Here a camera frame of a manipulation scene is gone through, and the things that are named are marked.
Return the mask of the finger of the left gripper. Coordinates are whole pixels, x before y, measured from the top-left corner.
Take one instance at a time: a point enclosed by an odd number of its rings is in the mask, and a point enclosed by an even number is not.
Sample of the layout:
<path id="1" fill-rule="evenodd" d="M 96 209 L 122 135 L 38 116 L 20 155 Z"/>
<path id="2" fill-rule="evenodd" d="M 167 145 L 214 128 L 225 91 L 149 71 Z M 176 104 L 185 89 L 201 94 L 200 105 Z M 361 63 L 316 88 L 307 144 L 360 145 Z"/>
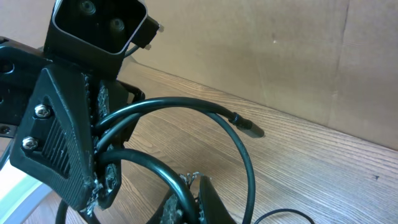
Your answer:
<path id="1" fill-rule="evenodd" d="M 90 115 L 96 156 L 122 148 L 136 126 L 133 123 L 124 129 L 113 131 L 113 126 L 123 120 L 122 117 L 105 126 L 97 127 L 97 124 L 107 115 L 136 101 L 137 88 L 134 86 L 117 80 L 90 80 Z M 122 184 L 121 161 L 100 165 L 95 174 L 101 186 L 95 193 L 95 202 L 100 208 L 107 209 L 114 202 Z"/>

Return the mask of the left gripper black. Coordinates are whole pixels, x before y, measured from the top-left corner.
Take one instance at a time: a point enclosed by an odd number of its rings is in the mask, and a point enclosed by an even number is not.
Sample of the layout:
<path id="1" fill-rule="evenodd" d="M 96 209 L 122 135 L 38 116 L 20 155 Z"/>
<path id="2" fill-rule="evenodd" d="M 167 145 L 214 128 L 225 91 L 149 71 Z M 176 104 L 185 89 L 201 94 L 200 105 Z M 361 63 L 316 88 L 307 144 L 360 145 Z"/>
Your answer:
<path id="1" fill-rule="evenodd" d="M 88 106 L 83 74 L 51 63 L 43 51 L 1 37 L 1 136 L 16 136 L 12 166 L 51 187 L 71 208 L 83 210 L 95 186 L 89 106 L 97 121 L 101 87 L 108 90 L 109 111 L 141 101 L 145 94 L 127 83 L 86 74 Z"/>

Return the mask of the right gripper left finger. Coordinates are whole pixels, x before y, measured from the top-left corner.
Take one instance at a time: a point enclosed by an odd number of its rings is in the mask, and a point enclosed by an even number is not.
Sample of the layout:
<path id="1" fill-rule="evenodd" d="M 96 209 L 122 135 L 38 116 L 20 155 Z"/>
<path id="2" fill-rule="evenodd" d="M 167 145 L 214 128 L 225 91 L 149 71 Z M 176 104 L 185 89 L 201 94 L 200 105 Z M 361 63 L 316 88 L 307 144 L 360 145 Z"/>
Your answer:
<path id="1" fill-rule="evenodd" d="M 169 189 L 147 224 L 183 224 L 191 221 L 186 216 L 177 196 Z"/>

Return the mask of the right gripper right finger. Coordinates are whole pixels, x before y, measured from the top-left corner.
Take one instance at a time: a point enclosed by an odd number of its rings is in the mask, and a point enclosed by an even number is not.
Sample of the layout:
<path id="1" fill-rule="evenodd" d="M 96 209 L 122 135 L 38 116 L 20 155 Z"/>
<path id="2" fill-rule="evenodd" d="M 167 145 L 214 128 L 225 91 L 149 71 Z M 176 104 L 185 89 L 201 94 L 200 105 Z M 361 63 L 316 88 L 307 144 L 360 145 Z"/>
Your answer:
<path id="1" fill-rule="evenodd" d="M 198 193 L 199 221 L 201 224 L 236 224 L 221 201 L 209 177 L 200 177 Z"/>

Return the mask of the black USB cable long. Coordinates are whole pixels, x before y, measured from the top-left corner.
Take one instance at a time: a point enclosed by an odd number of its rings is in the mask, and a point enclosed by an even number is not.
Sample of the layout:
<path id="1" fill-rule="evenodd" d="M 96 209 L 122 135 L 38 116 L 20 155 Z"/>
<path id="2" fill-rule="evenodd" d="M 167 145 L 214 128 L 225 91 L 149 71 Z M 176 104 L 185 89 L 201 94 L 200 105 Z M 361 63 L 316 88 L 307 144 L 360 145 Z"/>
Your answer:
<path id="1" fill-rule="evenodd" d="M 201 112 L 162 109 L 145 115 L 126 147 L 148 153 L 178 174 L 200 172 L 211 179 L 232 219 L 244 219 L 248 180 L 243 160 L 229 134 Z M 154 173 L 122 162 L 121 189 L 113 205 L 95 208 L 100 223 L 146 223 L 169 189 Z"/>

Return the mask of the black USB cable short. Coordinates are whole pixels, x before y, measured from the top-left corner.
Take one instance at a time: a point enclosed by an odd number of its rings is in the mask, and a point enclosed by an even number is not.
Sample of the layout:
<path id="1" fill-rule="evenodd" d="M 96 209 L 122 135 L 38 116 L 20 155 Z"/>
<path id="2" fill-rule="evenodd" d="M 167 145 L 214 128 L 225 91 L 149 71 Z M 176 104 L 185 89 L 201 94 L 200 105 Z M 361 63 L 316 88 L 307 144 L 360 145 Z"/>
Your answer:
<path id="1" fill-rule="evenodd" d="M 301 218 L 304 218 L 306 221 L 308 221 L 310 224 L 315 224 L 315 221 L 308 216 L 307 214 L 296 210 L 296 209 L 291 209 L 291 208 L 280 208 L 276 210 L 272 210 L 270 212 L 267 212 L 260 216 L 254 223 L 255 224 L 260 224 L 263 220 L 266 218 L 272 217 L 272 218 L 282 218 L 282 217 L 287 217 L 287 214 L 294 214 L 296 216 L 300 216 Z"/>

